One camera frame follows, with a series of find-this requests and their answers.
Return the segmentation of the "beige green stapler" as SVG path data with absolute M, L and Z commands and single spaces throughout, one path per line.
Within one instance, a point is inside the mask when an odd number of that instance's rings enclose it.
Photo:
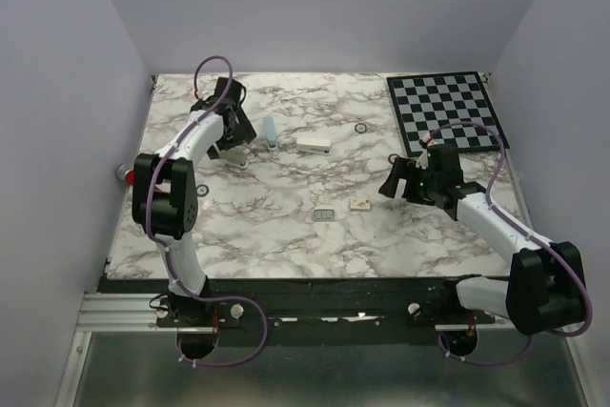
M 241 170 L 245 170 L 249 167 L 248 156 L 244 152 L 229 150 L 223 152 L 221 157 L 225 163 L 235 166 Z

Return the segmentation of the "staple box sleeve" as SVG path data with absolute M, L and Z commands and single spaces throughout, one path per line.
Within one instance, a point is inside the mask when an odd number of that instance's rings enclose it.
M 350 210 L 353 212 L 369 212 L 371 201 L 366 198 L 353 198 L 350 200 Z

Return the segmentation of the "staple tray with staples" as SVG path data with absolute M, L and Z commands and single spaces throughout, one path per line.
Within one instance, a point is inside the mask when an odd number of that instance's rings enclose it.
M 313 219 L 315 221 L 333 221 L 336 218 L 336 212 L 331 208 L 314 209 Z

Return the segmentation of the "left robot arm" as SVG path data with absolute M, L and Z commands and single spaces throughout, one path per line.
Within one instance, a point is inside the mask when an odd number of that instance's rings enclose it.
M 214 92 L 191 107 L 187 124 L 156 153 L 141 153 L 133 163 L 132 219 L 161 251 L 169 291 L 184 296 L 179 315 L 192 326 L 212 311 L 205 297 L 208 278 L 197 260 L 192 230 L 198 217 L 195 167 L 204 157 L 221 159 L 256 138 L 242 108 L 247 90 L 227 77 Z

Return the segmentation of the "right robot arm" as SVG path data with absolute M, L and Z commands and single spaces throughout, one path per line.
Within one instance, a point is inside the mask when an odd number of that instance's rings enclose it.
M 419 159 L 392 156 L 392 169 L 379 193 L 437 207 L 482 238 L 509 265 L 505 279 L 466 275 L 450 281 L 438 300 L 440 315 L 458 323 L 473 310 L 509 319 L 525 336 L 543 332 L 580 334 L 592 321 L 580 251 L 554 242 L 505 212 L 488 189 L 465 181 L 457 148 L 432 145 Z

